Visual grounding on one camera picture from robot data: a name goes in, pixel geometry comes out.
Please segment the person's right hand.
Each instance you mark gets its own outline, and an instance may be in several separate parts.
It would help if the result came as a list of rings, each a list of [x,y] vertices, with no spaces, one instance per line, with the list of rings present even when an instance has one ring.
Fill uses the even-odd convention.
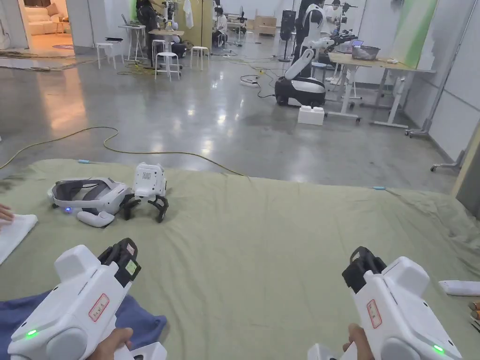
[[[355,344],[356,359],[357,360],[374,360],[374,355],[372,353],[371,347],[369,345],[367,336],[364,332],[364,329],[358,324],[351,323],[348,326],[348,342],[343,344],[343,351],[347,352],[348,348],[352,347]]]

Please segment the person's left hand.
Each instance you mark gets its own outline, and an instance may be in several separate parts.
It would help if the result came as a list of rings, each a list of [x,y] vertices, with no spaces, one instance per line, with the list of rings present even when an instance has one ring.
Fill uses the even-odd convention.
[[[98,344],[95,351],[87,360],[113,360],[114,354],[118,349],[126,346],[130,349],[133,335],[132,328],[115,328],[114,331],[101,343]]]

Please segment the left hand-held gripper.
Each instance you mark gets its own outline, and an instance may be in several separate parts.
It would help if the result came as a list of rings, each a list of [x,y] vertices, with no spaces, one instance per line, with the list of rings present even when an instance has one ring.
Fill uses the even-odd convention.
[[[95,256],[85,245],[56,261],[60,283],[11,336],[12,360],[85,360],[115,329],[118,308],[141,270],[130,238]]]

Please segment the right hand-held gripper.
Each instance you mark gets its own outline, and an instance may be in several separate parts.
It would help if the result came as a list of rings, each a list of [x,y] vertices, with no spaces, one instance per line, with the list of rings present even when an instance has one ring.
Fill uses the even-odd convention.
[[[423,299],[430,279],[401,256],[391,264],[360,246],[342,272],[376,360],[460,360],[462,355]]]

